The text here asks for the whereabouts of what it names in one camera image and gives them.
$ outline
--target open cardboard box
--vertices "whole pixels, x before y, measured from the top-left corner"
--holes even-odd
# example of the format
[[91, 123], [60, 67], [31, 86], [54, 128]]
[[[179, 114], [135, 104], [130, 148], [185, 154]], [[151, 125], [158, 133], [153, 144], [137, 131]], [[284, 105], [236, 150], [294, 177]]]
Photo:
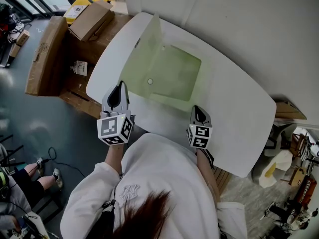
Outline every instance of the open cardboard box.
[[[98, 119], [101, 105], [86, 94], [86, 85], [105, 48], [130, 19], [116, 14], [96, 40], [83, 42], [68, 31], [64, 17], [52, 17], [35, 51], [25, 93], [57, 96]], [[70, 70], [77, 60], [88, 62], [87, 76]]]

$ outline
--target white shirt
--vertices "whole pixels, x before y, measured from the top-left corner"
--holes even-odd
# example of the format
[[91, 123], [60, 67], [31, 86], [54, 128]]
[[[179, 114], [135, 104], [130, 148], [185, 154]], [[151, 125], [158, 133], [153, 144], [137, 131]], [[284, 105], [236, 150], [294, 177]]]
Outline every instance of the white shirt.
[[181, 145], [155, 134], [144, 134], [122, 159], [123, 178], [108, 164], [96, 164], [71, 193], [61, 221], [65, 239], [84, 239], [101, 214], [101, 206], [115, 198], [114, 229], [124, 220], [124, 203], [139, 207], [151, 191], [170, 191], [172, 207], [160, 238], [246, 239], [244, 206], [218, 203], [215, 206], [196, 164]]

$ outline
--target forearm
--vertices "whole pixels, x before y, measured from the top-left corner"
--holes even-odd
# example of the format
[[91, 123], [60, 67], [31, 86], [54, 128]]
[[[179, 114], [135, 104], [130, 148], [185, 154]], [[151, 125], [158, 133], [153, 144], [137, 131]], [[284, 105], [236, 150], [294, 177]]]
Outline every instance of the forearm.
[[220, 202], [219, 190], [217, 187], [213, 170], [211, 169], [205, 154], [199, 149], [197, 149], [197, 167], [201, 175], [203, 176], [209, 190], [212, 191], [214, 200], [216, 202]]
[[123, 157], [123, 148], [123, 144], [111, 145], [104, 161], [116, 170], [118, 174], [122, 173], [121, 161]]

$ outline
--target marker cube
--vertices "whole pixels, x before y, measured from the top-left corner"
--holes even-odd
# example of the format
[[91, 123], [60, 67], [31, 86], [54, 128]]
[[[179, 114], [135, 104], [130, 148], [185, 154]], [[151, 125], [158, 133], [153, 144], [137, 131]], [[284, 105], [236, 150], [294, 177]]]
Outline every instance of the marker cube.
[[198, 149], [207, 149], [212, 131], [212, 127], [190, 124], [187, 131], [190, 146]]
[[120, 114], [97, 120], [98, 136], [107, 145], [127, 143], [133, 128], [133, 123], [126, 116]]

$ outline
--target table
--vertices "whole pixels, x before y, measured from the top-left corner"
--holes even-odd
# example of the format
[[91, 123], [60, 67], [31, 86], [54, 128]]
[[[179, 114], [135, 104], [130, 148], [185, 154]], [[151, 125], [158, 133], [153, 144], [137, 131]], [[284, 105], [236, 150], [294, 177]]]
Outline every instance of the table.
[[[141, 12], [113, 38], [100, 57], [86, 88], [87, 95], [101, 103], [107, 90], [117, 83], [121, 70], [152, 15]], [[275, 102], [240, 67], [212, 46], [183, 29], [160, 20], [166, 38], [196, 46], [209, 57], [213, 76], [206, 86], [205, 100], [198, 104], [211, 116], [213, 134], [208, 150], [214, 165], [246, 177], [260, 156], [276, 111]], [[186, 129], [190, 114], [129, 92], [129, 109], [135, 123], [187, 148]]]

